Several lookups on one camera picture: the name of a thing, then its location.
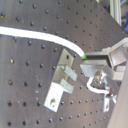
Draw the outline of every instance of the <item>metal component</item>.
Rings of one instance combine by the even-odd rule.
[[[106,86],[105,87],[106,90],[110,91],[110,87]],[[104,95],[104,105],[103,105],[103,112],[108,112],[109,111],[109,103],[110,103],[110,99],[107,98],[107,95]]]
[[[85,60],[80,64],[86,77],[95,77],[97,71],[101,71],[107,65],[106,60]]]
[[[74,58],[70,53],[63,49],[44,102],[44,106],[54,112],[57,112],[58,110],[63,92],[73,92],[73,86],[67,82],[68,76],[70,76],[74,81],[77,79],[77,74],[70,68],[73,61]]]

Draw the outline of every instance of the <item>metal bracket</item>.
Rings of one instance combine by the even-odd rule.
[[[105,89],[110,91],[110,87],[108,87],[108,86],[106,86]],[[110,103],[110,99],[105,94],[104,95],[103,112],[108,112],[109,111],[109,103]]]
[[[63,49],[44,102],[44,106],[54,112],[58,110],[63,92],[73,92],[74,87],[67,82],[68,76],[74,81],[77,79],[77,74],[71,69],[73,61],[74,57]]]

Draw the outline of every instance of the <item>gray metal surface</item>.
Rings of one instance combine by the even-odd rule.
[[[124,38],[121,28],[94,0],[1,0],[0,25],[56,34],[85,52],[100,51]],[[43,106],[62,46],[0,36],[1,128],[105,128],[113,110],[102,112],[103,95],[86,88],[87,78],[74,57],[74,91],[64,93],[57,113]]]

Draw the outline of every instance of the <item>right-angle bracket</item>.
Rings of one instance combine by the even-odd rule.
[[[74,81],[77,79],[77,74],[71,69],[73,61],[74,57],[63,49],[44,102],[44,106],[54,112],[58,110],[63,92],[73,92],[74,87],[67,82],[68,76]]]

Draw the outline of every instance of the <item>white wire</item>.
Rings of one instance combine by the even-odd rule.
[[[71,49],[72,51],[76,52],[80,57],[85,55],[84,51],[74,43],[52,34],[15,29],[9,27],[2,27],[2,26],[0,26],[0,34],[14,36],[14,37],[23,37],[23,38],[32,38],[32,39],[50,41]]]
[[[109,91],[108,90],[101,90],[101,89],[97,89],[97,88],[93,88],[91,86],[91,83],[93,81],[93,77],[90,77],[88,82],[87,82],[87,88],[91,91],[91,92],[94,92],[94,93],[100,93],[100,94],[109,94]]]

